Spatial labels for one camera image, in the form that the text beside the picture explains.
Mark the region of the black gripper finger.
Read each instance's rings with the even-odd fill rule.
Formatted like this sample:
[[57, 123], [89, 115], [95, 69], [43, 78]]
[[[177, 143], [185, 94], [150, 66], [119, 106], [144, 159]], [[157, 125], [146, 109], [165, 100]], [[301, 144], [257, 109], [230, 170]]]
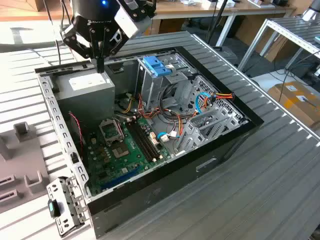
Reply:
[[65, 30], [60, 31], [62, 41], [85, 59], [90, 59], [98, 73], [104, 72], [103, 47], [100, 47], [97, 31], [94, 28], [88, 29], [88, 46], [78, 41], [76, 27], [71, 24]]
[[110, 28], [104, 28], [100, 58], [101, 73], [104, 72], [105, 59], [108, 59], [110, 56], [114, 56], [128, 40], [128, 36], [121, 28], [115, 32], [112, 32]]

